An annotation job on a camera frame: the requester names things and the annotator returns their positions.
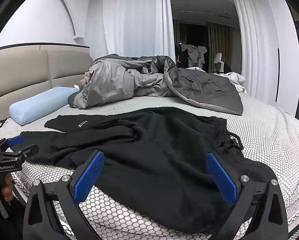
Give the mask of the black pants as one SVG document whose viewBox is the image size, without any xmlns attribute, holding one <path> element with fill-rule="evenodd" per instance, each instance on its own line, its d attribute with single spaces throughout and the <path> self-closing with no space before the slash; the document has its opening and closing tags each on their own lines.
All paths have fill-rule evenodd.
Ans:
<svg viewBox="0 0 299 240">
<path fill-rule="evenodd" d="M 239 174 L 266 183 L 265 164 L 242 154 L 239 137 L 225 119 L 197 116 L 173 107 L 118 115 L 60 115 L 45 132 L 23 132 L 14 151 L 37 145 L 31 160 L 78 167 L 92 152 L 104 154 L 96 186 L 119 203 L 165 227 L 188 234 L 213 233 L 226 220 L 227 204 L 205 166 L 219 155 Z"/>
</svg>

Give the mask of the light blue pillow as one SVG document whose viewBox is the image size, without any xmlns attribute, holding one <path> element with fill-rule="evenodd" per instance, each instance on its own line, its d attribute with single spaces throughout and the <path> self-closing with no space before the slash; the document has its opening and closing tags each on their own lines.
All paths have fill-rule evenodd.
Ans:
<svg viewBox="0 0 299 240">
<path fill-rule="evenodd" d="M 54 87 L 11 104 L 9 116 L 24 126 L 64 107 L 68 104 L 68 97 L 76 92 L 79 89 L 75 87 Z"/>
</svg>

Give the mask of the beige upholstered headboard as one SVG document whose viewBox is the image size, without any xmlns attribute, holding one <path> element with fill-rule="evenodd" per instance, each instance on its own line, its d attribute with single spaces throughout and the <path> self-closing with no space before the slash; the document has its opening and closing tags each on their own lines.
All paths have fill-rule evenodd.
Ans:
<svg viewBox="0 0 299 240">
<path fill-rule="evenodd" d="M 11 104 L 53 87 L 72 87 L 83 78 L 92 58 L 87 46 L 24 43 L 0 47 L 0 120 Z"/>
</svg>

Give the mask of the dark grey pillow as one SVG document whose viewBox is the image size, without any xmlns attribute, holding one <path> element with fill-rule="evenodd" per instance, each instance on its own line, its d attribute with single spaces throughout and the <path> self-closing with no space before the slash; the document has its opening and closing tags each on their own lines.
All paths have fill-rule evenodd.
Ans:
<svg viewBox="0 0 299 240">
<path fill-rule="evenodd" d="M 71 108 L 75 108 L 74 106 L 74 100 L 75 100 L 75 97 L 80 93 L 80 91 L 78 92 L 74 92 L 72 93 L 69 97 L 68 97 L 68 105 L 71 107 Z"/>
</svg>

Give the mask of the grey duvet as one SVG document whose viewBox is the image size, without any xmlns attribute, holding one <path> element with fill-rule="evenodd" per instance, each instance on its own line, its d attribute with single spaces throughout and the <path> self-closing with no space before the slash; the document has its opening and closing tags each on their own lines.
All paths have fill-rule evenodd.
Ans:
<svg viewBox="0 0 299 240">
<path fill-rule="evenodd" d="M 177 96 L 190 105 L 212 111 L 242 115 L 239 94 L 206 96 L 191 89 L 168 56 L 123 57 L 110 54 L 96 59 L 79 83 L 74 106 L 86 109 L 137 96 Z"/>
</svg>

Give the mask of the white crumpled bedding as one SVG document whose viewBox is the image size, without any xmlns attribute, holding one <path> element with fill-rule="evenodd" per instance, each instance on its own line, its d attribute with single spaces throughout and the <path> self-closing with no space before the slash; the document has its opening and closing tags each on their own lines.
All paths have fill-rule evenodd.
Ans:
<svg viewBox="0 0 299 240">
<path fill-rule="evenodd" d="M 239 93 L 247 94 L 244 87 L 245 78 L 237 73 L 209 74 L 198 68 L 186 68 L 182 72 L 182 77 L 189 81 L 190 87 L 195 92 L 200 92 L 206 96 L 218 95 L 228 96 Z"/>
</svg>

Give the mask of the white wardrobe door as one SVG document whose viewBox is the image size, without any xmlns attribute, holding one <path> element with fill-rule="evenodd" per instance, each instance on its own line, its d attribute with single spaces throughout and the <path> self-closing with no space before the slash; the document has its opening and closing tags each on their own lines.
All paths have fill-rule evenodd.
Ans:
<svg viewBox="0 0 299 240">
<path fill-rule="evenodd" d="M 299 41 L 285 0 L 257 0 L 263 33 L 256 96 L 292 116 L 299 101 Z"/>
</svg>

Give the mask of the white sheer curtain right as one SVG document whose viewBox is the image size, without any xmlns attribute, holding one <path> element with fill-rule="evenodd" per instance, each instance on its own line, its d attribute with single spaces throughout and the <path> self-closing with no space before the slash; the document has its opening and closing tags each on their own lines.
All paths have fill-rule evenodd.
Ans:
<svg viewBox="0 0 299 240">
<path fill-rule="evenodd" d="M 278 37 L 267 0 L 234 0 L 242 46 L 242 75 L 250 96 L 275 106 L 279 80 Z"/>
</svg>

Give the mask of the white sheer curtain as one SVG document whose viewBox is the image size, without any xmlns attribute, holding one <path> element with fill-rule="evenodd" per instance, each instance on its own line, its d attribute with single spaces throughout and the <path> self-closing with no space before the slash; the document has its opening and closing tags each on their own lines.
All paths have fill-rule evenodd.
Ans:
<svg viewBox="0 0 299 240">
<path fill-rule="evenodd" d="M 278 37 L 267 0 L 234 0 L 242 46 L 242 75 L 250 96 L 275 106 L 279 80 Z"/>
<path fill-rule="evenodd" d="M 107 51 L 175 58 L 171 0 L 103 0 Z"/>
</svg>

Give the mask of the clothes pile on rack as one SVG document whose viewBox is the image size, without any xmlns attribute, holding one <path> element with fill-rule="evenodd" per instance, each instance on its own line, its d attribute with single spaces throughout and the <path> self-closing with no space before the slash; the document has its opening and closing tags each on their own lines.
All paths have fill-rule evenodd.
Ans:
<svg viewBox="0 0 299 240">
<path fill-rule="evenodd" d="M 198 67 L 203 68 L 205 64 L 204 55 L 208 52 L 205 46 L 194 46 L 191 44 L 178 44 L 176 49 L 176 60 L 178 67 L 191 68 Z"/>
</svg>

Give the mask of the white sheer curtain left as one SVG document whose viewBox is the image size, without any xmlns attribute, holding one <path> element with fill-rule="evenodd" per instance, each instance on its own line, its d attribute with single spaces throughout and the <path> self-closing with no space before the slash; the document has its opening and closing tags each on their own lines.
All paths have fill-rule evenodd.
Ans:
<svg viewBox="0 0 299 240">
<path fill-rule="evenodd" d="M 107 51 L 175 58 L 171 0 L 103 0 Z"/>
</svg>

